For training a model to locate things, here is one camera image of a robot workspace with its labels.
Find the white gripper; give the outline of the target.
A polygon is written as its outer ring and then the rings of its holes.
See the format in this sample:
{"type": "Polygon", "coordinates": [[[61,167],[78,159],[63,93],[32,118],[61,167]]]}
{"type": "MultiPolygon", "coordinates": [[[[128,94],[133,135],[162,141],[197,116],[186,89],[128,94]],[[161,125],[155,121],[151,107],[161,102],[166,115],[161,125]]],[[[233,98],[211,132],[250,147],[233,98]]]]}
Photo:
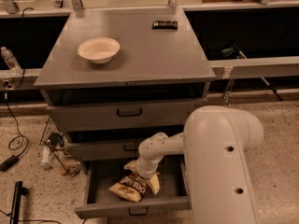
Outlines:
{"type": "Polygon", "coordinates": [[[158,164],[161,159],[146,160],[139,157],[136,161],[129,161],[124,165],[124,170],[136,171],[141,177],[147,178],[147,184],[152,193],[156,195],[160,190],[159,178],[156,175],[158,164]]]}

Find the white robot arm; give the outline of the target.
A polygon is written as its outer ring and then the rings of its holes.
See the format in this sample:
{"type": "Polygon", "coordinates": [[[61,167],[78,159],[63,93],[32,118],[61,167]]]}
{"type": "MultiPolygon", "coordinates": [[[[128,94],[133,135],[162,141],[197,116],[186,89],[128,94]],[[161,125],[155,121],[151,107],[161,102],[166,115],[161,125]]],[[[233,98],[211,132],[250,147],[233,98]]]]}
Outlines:
{"type": "Polygon", "coordinates": [[[245,151],[262,141],[263,125],[250,112],[202,106],[182,133],[144,140],[135,170],[151,178],[163,157],[182,154],[194,224],[260,224],[245,151]]]}

